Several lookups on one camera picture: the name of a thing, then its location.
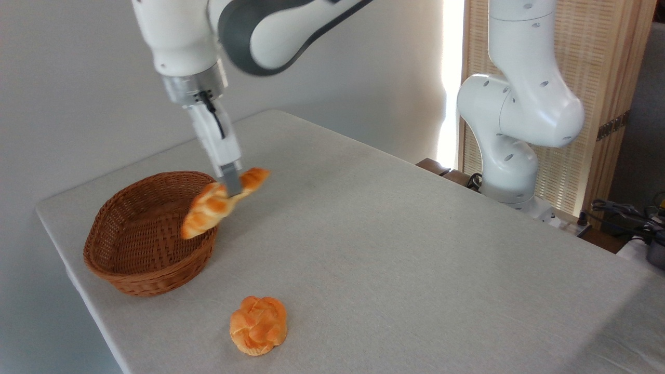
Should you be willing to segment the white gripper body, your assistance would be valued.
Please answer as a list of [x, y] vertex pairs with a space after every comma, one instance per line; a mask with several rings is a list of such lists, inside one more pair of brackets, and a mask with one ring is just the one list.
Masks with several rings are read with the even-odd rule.
[[214, 113], [203, 103], [189, 106], [187, 110], [197, 138], [213, 166], [214, 175], [220, 176], [219, 166], [240, 161], [242, 152], [221, 99], [214, 99], [211, 103]]

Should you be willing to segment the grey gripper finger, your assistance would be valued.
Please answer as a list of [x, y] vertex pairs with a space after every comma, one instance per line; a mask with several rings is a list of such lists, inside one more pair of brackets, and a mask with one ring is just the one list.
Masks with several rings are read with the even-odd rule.
[[240, 161], [221, 164], [219, 166], [219, 172], [221, 173], [219, 180], [226, 188], [227, 196], [230, 198], [242, 193], [243, 186], [239, 172], [241, 168], [242, 164]]

